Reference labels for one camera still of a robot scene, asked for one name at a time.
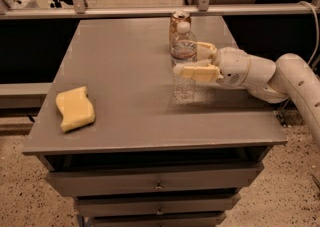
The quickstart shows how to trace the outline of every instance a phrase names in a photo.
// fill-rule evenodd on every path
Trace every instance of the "gray drawer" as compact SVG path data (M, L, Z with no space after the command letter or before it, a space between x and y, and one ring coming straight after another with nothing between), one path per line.
M167 216L93 218L94 227L213 227L222 223L224 213L173 214Z
M161 168L51 172L47 181L67 197L249 186L262 163L192 165Z
M76 200L75 205L79 213L85 217L100 217L225 211L231 209L239 200L239 194L191 193L169 196L161 193L142 197L80 199Z

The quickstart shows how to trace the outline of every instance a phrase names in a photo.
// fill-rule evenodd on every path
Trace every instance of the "terrazzo floor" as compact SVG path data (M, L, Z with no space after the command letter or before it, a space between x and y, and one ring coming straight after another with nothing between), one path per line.
M320 149L296 110L286 117L288 143L267 155L265 169L240 191L221 227L320 226L320 192L311 177L320 169ZM0 226L78 226L72 199L45 181L37 158L21 153L31 127L27 117L0 118Z

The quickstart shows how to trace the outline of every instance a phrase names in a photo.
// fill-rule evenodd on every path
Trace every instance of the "white bottle cap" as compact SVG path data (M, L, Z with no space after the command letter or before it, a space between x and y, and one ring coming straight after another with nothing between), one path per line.
M179 33L187 33L188 31L190 31L190 23L188 22L178 23L177 31Z

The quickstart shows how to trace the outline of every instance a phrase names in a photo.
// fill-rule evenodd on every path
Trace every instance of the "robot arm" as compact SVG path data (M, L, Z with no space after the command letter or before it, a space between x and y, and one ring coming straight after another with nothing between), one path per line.
M285 54L273 62L243 50L223 48L211 50L205 58L201 56L197 63L178 64L174 72L198 81L243 87L269 103L290 98L320 148L320 81L301 57Z

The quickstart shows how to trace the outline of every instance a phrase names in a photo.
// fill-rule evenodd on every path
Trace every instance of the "can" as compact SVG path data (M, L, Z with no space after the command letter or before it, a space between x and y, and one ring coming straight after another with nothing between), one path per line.
M190 13L183 10L178 10L171 15L169 27L169 48L171 48L173 34L177 32L178 23L180 22L188 22L191 25Z

